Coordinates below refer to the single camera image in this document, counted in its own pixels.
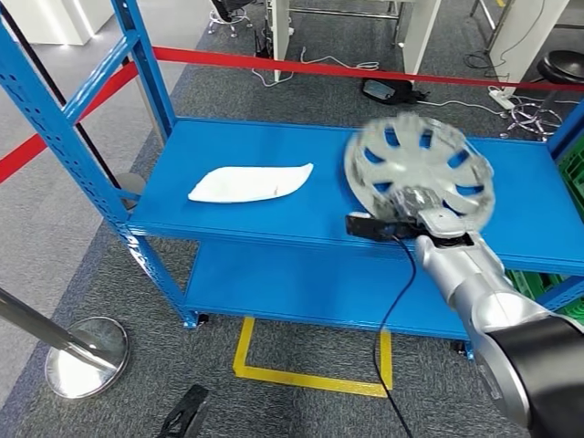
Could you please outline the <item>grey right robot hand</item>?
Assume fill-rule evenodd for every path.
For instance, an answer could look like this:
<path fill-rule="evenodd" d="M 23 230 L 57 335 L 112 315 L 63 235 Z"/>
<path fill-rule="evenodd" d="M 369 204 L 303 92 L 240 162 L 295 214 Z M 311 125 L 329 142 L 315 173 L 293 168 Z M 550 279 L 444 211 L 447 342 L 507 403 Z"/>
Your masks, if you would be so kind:
<path fill-rule="evenodd" d="M 444 210 L 434 190 L 420 185 L 391 188 L 389 199 L 400 222 L 427 224 Z"/>

